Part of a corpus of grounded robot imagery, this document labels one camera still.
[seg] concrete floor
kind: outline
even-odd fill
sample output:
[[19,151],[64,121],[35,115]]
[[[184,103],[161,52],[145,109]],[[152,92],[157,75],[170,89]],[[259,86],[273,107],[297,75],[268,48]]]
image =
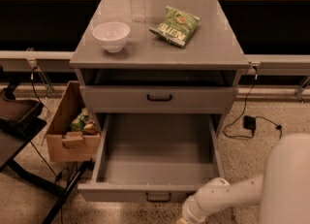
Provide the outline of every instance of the concrete floor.
[[[42,118],[50,122],[58,107],[59,97],[42,99],[50,110],[44,110]],[[244,107],[244,94],[239,94],[231,112],[225,119],[224,126],[234,121]],[[293,95],[290,97],[266,98],[253,97],[247,101],[245,114],[262,116],[282,125],[283,136],[291,133],[310,132],[310,102],[300,104]],[[52,163],[48,160],[47,143],[44,139],[47,127],[33,140],[33,144],[57,173],[72,163]],[[243,129],[241,120],[228,129],[231,135],[249,135]],[[279,141],[280,132],[275,126],[263,119],[257,120],[257,131],[252,140],[229,139],[222,133],[218,145],[222,157],[226,180],[238,182],[264,171],[264,163],[272,147]],[[54,176],[29,144],[15,159],[24,169],[54,181]],[[1,223],[37,224],[42,223],[56,198],[38,189],[15,175],[6,168],[0,174],[0,219]],[[256,224],[259,223],[259,207],[229,208],[209,216],[208,224]],[[58,213],[52,223],[105,223],[105,224],[146,224],[175,223],[181,212],[180,204],[139,204],[139,203],[89,203],[75,189],[62,214]]]

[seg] white bowl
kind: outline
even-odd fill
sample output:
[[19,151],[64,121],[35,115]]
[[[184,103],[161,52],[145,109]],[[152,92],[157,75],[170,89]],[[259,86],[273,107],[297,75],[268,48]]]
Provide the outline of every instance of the white bowl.
[[122,50],[127,44],[129,33],[129,26],[122,22],[106,22],[93,30],[93,36],[109,52]]

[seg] closed drawer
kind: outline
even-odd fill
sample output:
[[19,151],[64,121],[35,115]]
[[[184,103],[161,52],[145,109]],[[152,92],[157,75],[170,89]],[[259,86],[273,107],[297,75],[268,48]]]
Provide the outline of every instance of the closed drawer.
[[224,176],[207,114],[109,114],[86,201],[182,202]]
[[83,86],[91,112],[226,113],[235,87]]

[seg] drawer unit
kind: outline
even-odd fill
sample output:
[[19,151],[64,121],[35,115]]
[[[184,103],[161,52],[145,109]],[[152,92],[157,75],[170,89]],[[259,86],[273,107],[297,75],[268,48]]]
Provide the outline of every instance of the drawer unit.
[[83,86],[91,112],[227,113],[235,87]]
[[223,176],[208,114],[114,113],[106,118],[86,201],[178,202]]

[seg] black plug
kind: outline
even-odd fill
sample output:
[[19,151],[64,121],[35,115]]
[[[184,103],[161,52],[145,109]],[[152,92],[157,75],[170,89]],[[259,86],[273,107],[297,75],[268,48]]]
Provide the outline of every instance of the black plug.
[[243,127],[245,129],[251,130],[254,136],[254,133],[256,131],[256,118],[249,115],[245,115],[243,118]]

